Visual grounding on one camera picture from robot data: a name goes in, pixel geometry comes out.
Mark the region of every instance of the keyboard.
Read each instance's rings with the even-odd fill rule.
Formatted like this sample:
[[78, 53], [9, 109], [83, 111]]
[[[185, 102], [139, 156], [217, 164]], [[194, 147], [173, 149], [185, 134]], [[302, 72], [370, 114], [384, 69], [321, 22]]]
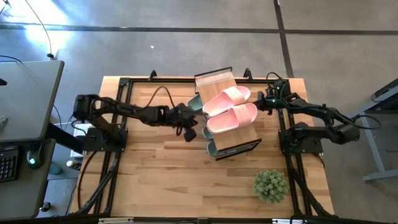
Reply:
[[18, 146], [0, 147], [0, 183], [18, 179], [21, 151]]

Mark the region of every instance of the concrete floor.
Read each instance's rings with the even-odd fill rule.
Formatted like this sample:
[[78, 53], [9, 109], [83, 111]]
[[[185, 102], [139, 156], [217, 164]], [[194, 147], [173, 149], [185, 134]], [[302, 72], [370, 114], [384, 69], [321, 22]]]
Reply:
[[[24, 1], [9, 1], [13, 7], [3, 10], [0, 25], [37, 23]], [[45, 24], [278, 28], [273, 0], [29, 2]], [[286, 29], [398, 30], [398, 2], [394, 0], [279, 2]], [[1, 54], [23, 61], [48, 60], [45, 56], [49, 51], [48, 42], [40, 26], [27, 26], [26, 30], [3, 29], [0, 33]], [[233, 66], [236, 76], [241, 76], [246, 67], [255, 77], [263, 77], [270, 71], [287, 76], [279, 34], [83, 31], [49, 31], [49, 34], [53, 52], [65, 61], [55, 101], [63, 122], [72, 113], [75, 96], [98, 93], [105, 75], [148, 75], [153, 69], [159, 75], [193, 75]], [[372, 93], [398, 77], [396, 35], [289, 34], [286, 39], [293, 75], [305, 79], [312, 103], [326, 103], [351, 114], [368, 102]], [[323, 146], [336, 214], [345, 218], [398, 221], [398, 179], [371, 184], [362, 181], [363, 175], [376, 171], [364, 135], [359, 142], [337, 146], [323, 141]], [[67, 160], [66, 149], [55, 151], [55, 163], [64, 164]], [[62, 178], [76, 175], [71, 172]], [[59, 190], [59, 186], [51, 184], [48, 191]], [[72, 189], [70, 184], [65, 187], [69, 192]], [[64, 204], [69, 196], [54, 196], [53, 200]]]

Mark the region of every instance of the wooden table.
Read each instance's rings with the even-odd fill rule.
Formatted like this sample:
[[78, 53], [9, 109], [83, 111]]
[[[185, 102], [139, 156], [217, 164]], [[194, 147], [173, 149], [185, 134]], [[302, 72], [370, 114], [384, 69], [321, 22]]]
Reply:
[[[104, 77], [100, 96], [115, 98], [120, 77]], [[195, 96], [193, 83], [134, 83], [131, 103], [144, 106], [155, 89], [166, 85], [174, 102], [187, 104]], [[265, 85], [247, 84], [256, 100]], [[292, 92], [307, 99], [304, 80], [290, 79]], [[165, 91], [159, 91], [152, 105], [170, 106]], [[257, 172], [279, 170], [287, 176], [285, 157], [280, 153], [277, 113], [268, 116], [259, 112], [254, 127], [262, 142], [251, 152], [215, 161], [206, 152], [208, 143], [200, 134], [204, 121], [198, 117], [198, 137], [188, 143], [175, 129], [150, 127], [139, 120], [128, 119], [129, 137], [122, 154], [114, 193], [113, 217], [220, 217], [220, 218], [284, 218], [293, 214], [291, 196], [281, 203], [268, 205], [253, 193], [252, 182]], [[295, 120], [310, 126], [310, 116], [296, 114]], [[81, 185], [84, 203], [98, 185], [103, 153], [97, 153], [88, 164]], [[330, 213], [333, 213], [325, 171], [319, 158], [303, 155], [308, 188]], [[108, 188], [103, 203], [106, 203]], [[300, 208], [304, 211], [302, 194], [298, 191]], [[77, 210], [76, 194], [71, 212]]]

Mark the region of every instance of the green plant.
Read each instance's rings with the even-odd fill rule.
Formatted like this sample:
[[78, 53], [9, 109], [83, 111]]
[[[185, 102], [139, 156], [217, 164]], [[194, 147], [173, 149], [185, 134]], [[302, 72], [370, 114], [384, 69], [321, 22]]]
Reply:
[[254, 178], [254, 193], [260, 196], [260, 200], [268, 204], [281, 202], [289, 188], [283, 172], [276, 170], [264, 170]]

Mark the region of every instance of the pink slipper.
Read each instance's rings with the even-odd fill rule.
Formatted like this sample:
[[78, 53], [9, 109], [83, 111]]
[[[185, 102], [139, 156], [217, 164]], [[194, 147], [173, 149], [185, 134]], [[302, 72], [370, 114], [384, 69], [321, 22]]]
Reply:
[[244, 103], [250, 97], [250, 90], [244, 86], [231, 86], [203, 106], [209, 117], [217, 116], [235, 105]]
[[227, 112], [210, 118], [207, 121], [207, 129], [211, 134], [221, 134], [253, 123], [256, 116], [257, 107], [252, 103], [234, 106]]

